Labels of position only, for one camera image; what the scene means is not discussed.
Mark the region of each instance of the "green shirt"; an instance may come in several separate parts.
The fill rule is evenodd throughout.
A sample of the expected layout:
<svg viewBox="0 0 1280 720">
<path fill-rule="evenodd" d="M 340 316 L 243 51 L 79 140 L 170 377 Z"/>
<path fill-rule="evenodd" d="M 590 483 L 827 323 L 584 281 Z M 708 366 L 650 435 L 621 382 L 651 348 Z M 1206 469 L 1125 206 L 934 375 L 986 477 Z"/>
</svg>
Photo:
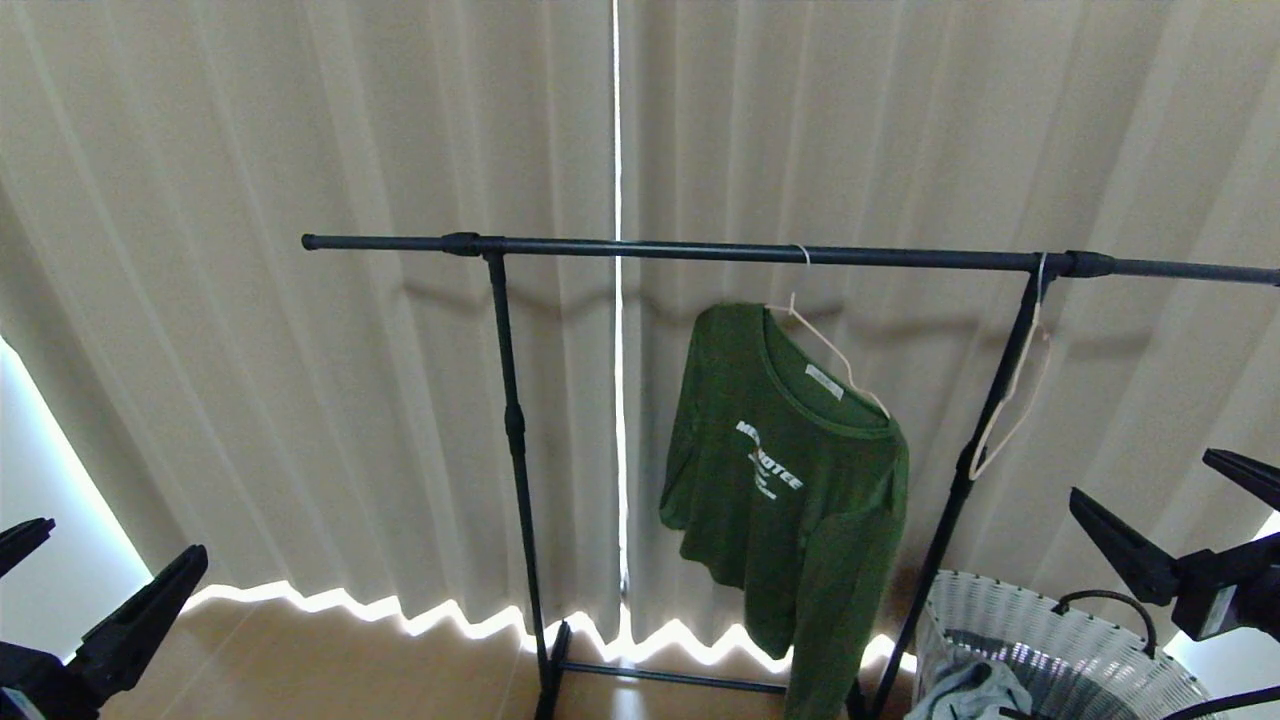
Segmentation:
<svg viewBox="0 0 1280 720">
<path fill-rule="evenodd" d="M 760 305 L 698 316 L 662 521 L 680 553 L 742 588 L 772 657 L 795 643 L 786 717 L 829 720 L 858 675 L 906 510 L 892 419 L 835 382 Z"/>
</svg>

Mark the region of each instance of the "neckline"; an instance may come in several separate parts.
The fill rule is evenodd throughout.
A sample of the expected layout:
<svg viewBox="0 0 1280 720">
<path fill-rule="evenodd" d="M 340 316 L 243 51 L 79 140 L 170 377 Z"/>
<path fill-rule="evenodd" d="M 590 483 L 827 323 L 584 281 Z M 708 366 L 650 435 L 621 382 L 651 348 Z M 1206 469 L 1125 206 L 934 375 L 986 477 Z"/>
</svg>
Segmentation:
<svg viewBox="0 0 1280 720">
<path fill-rule="evenodd" d="M 765 374 L 769 375 L 769 382 L 773 383 L 774 389 L 777 389 L 778 395 L 781 395 L 787 401 L 788 405 L 795 407 L 796 411 L 799 411 L 810 423 L 818 425 L 819 428 L 827 432 L 838 436 L 854 437 L 859 439 L 876 439 L 895 434 L 896 421 L 892 418 L 884 415 L 884 413 L 879 407 L 877 407 L 874 404 L 869 402 L 865 397 L 863 397 L 863 393 L 850 388 L 845 383 L 831 377 L 831 374 L 827 373 L 824 369 L 822 369 L 822 365 L 815 363 L 813 357 L 809 357 L 809 354 L 805 352 L 804 348 L 801 348 L 799 345 L 795 343 L 795 341 L 787 337 L 787 333 L 782 331 L 782 328 L 778 325 L 778 322 L 773 318 L 773 314 L 769 313 L 769 310 L 764 305 L 756 305 L 755 307 L 756 311 L 760 314 L 759 322 L 755 323 L 755 345 L 760 355 L 760 363 L 764 365 Z M 876 415 L 877 418 L 876 425 L 867 427 L 867 425 L 850 425 L 840 423 L 819 415 L 814 409 L 801 402 L 800 398 L 796 397 L 794 392 L 791 392 L 791 388 L 788 388 L 786 383 L 782 382 L 782 377 L 778 374 L 778 369 L 773 364 L 773 357 L 769 355 L 769 343 L 768 343 L 769 325 L 772 325 L 773 329 L 777 331 L 776 334 L 782 341 L 785 341 L 787 346 L 791 347 L 797 355 L 800 355 L 800 357 L 803 357 L 806 363 L 812 364 L 814 368 L 818 368 L 824 374 L 827 374 L 827 377 L 829 377 L 832 382 L 835 382 L 846 393 L 849 393 L 864 410 Z"/>
</svg>

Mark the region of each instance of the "shirt sleeve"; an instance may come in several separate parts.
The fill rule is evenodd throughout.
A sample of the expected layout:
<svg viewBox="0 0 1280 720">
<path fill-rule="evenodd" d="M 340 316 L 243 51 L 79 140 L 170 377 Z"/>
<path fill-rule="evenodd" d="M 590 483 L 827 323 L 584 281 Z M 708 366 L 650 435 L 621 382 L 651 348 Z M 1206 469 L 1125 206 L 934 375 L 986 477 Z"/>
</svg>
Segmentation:
<svg viewBox="0 0 1280 720">
<path fill-rule="evenodd" d="M 854 687 L 902 534 L 905 465 L 900 460 L 887 474 L 883 505 L 826 518 L 809 539 L 786 720 L 831 720 Z"/>
<path fill-rule="evenodd" d="M 685 357 L 685 377 L 680 383 L 680 401 L 676 404 L 676 421 L 671 429 L 671 446 L 667 448 L 667 479 L 662 488 L 659 515 L 664 525 L 676 530 L 682 530 L 689 524 L 692 501 L 695 483 L 686 475 L 698 448 L 700 398 L 705 393 L 701 346 L 707 342 L 704 336 L 708 324 L 705 313 L 694 323 L 689 355 Z"/>
</svg>

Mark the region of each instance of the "white woven basket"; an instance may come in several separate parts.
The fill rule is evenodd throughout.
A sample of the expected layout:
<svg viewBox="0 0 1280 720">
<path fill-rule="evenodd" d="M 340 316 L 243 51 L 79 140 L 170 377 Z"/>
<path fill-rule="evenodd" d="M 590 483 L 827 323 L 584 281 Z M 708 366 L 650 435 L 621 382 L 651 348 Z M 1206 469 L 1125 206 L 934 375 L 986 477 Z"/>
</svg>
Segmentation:
<svg viewBox="0 0 1280 720">
<path fill-rule="evenodd" d="M 991 578 L 940 571 L 916 630 L 915 698 L 941 667 L 973 653 L 1009 665 L 1036 714 L 1059 720 L 1160 720 L 1210 700 L 1176 660 L 1158 648 L 1149 657 L 1134 633 L 1079 610 L 1056 614 L 1057 605 Z"/>
</svg>

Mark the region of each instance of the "white clothes hanger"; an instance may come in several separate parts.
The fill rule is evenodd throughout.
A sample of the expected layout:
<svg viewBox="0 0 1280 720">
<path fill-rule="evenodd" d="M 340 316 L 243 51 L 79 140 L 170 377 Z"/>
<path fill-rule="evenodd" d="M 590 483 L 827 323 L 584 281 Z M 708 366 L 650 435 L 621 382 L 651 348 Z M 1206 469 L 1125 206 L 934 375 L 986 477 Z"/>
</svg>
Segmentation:
<svg viewBox="0 0 1280 720">
<path fill-rule="evenodd" d="M 1039 270 L 1036 274 L 1036 307 L 1032 310 L 1032 327 L 1027 332 L 1027 340 L 1023 342 L 1023 352 L 1018 357 L 1018 365 L 1014 366 L 1014 377 L 1009 380 L 1009 391 L 1005 392 L 1005 397 L 996 404 L 996 410 L 991 414 L 991 421 L 988 421 L 987 427 L 983 428 L 982 439 L 978 441 L 978 446 L 974 448 L 973 459 L 969 462 L 970 480 L 977 480 L 978 475 L 982 475 L 987 468 L 991 466 L 992 460 L 1000 455 L 1000 451 L 1009 445 L 1009 441 L 1012 439 L 1019 428 L 1023 427 L 1023 423 L 1032 414 L 1032 409 L 1036 407 L 1036 397 L 1039 396 L 1041 384 L 1044 383 L 1044 374 L 1046 370 L 1048 370 L 1048 359 L 1053 352 L 1053 343 L 1050 338 L 1048 331 L 1041 325 L 1041 307 L 1044 304 L 1044 260 L 1047 259 L 1048 255 L 1042 252 Z M 1023 409 L 1023 414 L 1019 415 L 1016 421 L 1014 421 L 1014 427 L 1009 429 L 1005 438 L 1001 439 L 996 447 L 987 454 L 987 457 L 982 461 L 982 464 L 979 464 L 978 459 L 982 456 L 982 448 L 987 447 L 987 439 L 991 437 L 991 430 L 996 428 L 996 420 L 1000 418 L 1000 411 L 1005 409 L 1005 404 L 1009 402 L 1009 398 L 1018 392 L 1018 378 L 1023 373 L 1023 365 L 1027 364 L 1027 356 L 1030 354 L 1032 340 L 1036 337 L 1037 328 L 1039 328 L 1041 337 L 1044 340 L 1044 361 L 1041 363 L 1041 372 L 1036 378 L 1036 387 L 1032 388 L 1032 397 L 1027 401 L 1027 407 Z"/>
<path fill-rule="evenodd" d="M 809 250 L 805 246 L 803 246 L 803 245 L 796 245 L 796 247 L 800 249 L 800 252 L 804 252 L 804 265 L 805 265 L 805 268 L 812 268 L 813 266 L 813 260 L 809 259 Z M 849 382 L 849 387 L 852 388 L 859 395 L 863 395 L 865 397 L 872 398 L 876 402 L 876 406 L 879 407 L 881 413 L 883 413 L 886 418 L 891 418 L 891 415 L 888 414 L 888 409 L 884 407 L 884 404 L 881 402 L 881 400 L 878 397 L 876 397 L 874 392 L 865 391 L 865 389 L 858 387 L 858 383 L 854 382 L 854 366 L 849 363 L 849 357 L 845 357 L 845 354 L 841 352 L 840 348 L 836 347 L 836 345 L 833 342 L 831 342 L 829 340 L 827 340 L 827 336 L 824 336 L 820 332 L 818 332 L 818 328 L 813 327 L 813 324 L 809 323 L 809 320 L 806 320 L 804 318 L 804 315 L 800 314 L 799 310 L 796 310 L 796 293 L 795 293 L 795 290 L 791 291 L 791 300 L 787 301 L 787 306 L 786 307 L 782 307 L 780 305 L 765 305 L 764 309 L 765 310 L 776 310 L 778 313 L 786 313 L 788 316 L 795 318 L 796 320 L 799 320 L 801 325 L 804 325 L 805 328 L 809 329 L 809 332 L 812 332 L 813 334 L 818 336 L 818 340 L 820 340 L 823 342 L 823 345 L 826 345 L 827 347 L 829 347 L 831 351 L 836 354 L 836 357 L 840 357 L 840 361 L 845 365 L 845 379 Z"/>
</svg>

